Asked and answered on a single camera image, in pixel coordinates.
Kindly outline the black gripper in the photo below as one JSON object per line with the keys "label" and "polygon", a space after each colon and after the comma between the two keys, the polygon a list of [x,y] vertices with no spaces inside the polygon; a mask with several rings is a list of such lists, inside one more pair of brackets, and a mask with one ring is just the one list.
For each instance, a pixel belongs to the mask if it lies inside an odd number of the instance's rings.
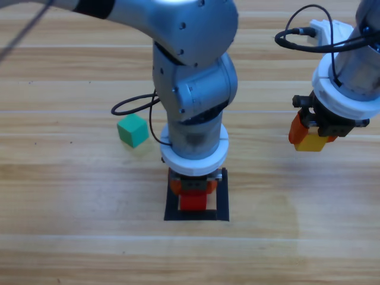
{"label": "black gripper", "polygon": [[211,194],[223,175],[221,169],[202,176],[186,176],[169,169],[168,178],[170,190],[175,195],[180,195],[181,191],[206,191]]}
{"label": "black gripper", "polygon": [[348,119],[333,113],[319,101],[313,91],[309,96],[294,95],[292,104],[293,107],[300,108],[289,131],[289,142],[293,145],[303,141],[310,127],[317,127],[320,137],[329,136],[327,143],[331,143],[338,137],[345,137],[353,128],[364,128],[370,123],[370,119]]}

